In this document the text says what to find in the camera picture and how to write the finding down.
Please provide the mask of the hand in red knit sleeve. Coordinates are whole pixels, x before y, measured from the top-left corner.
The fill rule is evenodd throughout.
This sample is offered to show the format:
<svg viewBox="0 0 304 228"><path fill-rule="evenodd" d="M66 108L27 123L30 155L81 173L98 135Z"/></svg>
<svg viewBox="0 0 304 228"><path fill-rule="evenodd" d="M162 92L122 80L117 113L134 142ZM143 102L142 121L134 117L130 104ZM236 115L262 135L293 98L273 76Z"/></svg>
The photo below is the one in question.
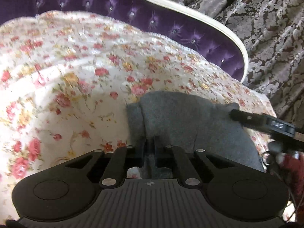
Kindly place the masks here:
<svg viewBox="0 0 304 228"><path fill-rule="evenodd" d="M268 144L269 151L275 158L279 167L279 173L290 188L294 198L296 220L303 224L303 152L299 152L296 158L295 151L283 151L283 143L272 141Z"/></svg>

